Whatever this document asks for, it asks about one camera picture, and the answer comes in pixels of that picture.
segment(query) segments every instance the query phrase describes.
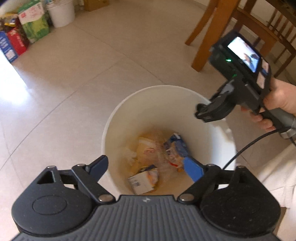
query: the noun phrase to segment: white trash can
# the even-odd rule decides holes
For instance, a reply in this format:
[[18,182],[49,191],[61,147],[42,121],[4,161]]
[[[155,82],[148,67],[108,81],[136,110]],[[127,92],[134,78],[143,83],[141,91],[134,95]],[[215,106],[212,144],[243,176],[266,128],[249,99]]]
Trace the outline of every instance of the white trash can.
[[[198,103],[209,101],[192,90],[172,85],[148,87],[123,100],[109,117],[103,132],[102,154],[107,155],[109,166],[99,183],[115,197],[134,194],[127,181],[131,167],[124,160],[123,149],[128,146],[135,150],[138,137],[154,127],[178,132],[195,159],[223,167],[236,154],[231,130],[225,120],[203,123],[196,119]],[[233,170],[234,165],[233,162],[228,169]],[[179,174],[147,195],[177,197],[193,184],[185,172]]]
[[75,19],[73,0],[60,0],[46,6],[55,28],[64,27]]

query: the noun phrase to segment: screen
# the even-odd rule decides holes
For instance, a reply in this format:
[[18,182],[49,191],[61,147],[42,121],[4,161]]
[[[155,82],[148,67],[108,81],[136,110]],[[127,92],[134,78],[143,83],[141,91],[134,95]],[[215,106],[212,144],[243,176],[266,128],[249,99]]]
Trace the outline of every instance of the screen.
[[236,37],[229,45],[230,48],[248,67],[255,73],[259,62],[259,56],[240,37]]

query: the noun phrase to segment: hand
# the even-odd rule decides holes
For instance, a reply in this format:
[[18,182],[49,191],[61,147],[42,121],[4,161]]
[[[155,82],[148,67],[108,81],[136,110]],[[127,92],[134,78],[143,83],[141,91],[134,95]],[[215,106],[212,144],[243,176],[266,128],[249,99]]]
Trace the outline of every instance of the hand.
[[[296,116],[296,86],[275,78],[270,80],[271,92],[265,97],[263,103],[269,110],[281,108]],[[262,115],[254,115],[250,112],[251,120],[259,125],[266,132],[275,130],[269,119],[263,119]]]

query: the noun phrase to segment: white plastic bucket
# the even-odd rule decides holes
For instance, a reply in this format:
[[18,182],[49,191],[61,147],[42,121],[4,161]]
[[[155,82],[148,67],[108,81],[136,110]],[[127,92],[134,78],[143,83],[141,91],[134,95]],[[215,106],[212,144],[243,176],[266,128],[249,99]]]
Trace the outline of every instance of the white plastic bucket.
[[[148,87],[123,100],[109,117],[103,132],[102,154],[107,155],[109,166],[99,183],[116,197],[133,194],[127,182],[131,167],[124,160],[123,149],[136,148],[137,138],[154,127],[178,132],[195,159],[223,167],[236,154],[231,130],[225,120],[203,123],[196,119],[198,103],[209,101],[192,90],[172,85]],[[228,169],[233,170],[234,163]],[[193,184],[185,172],[179,174],[148,195],[177,197]]]
[[61,0],[56,4],[48,4],[47,9],[55,28],[64,27],[75,19],[73,0]]

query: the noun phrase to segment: silver screw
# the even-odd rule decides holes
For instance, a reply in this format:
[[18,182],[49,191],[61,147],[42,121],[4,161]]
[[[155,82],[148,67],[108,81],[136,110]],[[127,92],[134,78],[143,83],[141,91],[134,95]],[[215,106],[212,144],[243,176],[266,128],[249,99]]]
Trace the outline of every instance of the silver screw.
[[190,202],[194,200],[194,196],[190,193],[184,193],[179,196],[180,200],[183,202]]
[[111,202],[114,200],[114,197],[110,194],[102,194],[99,196],[100,202]]

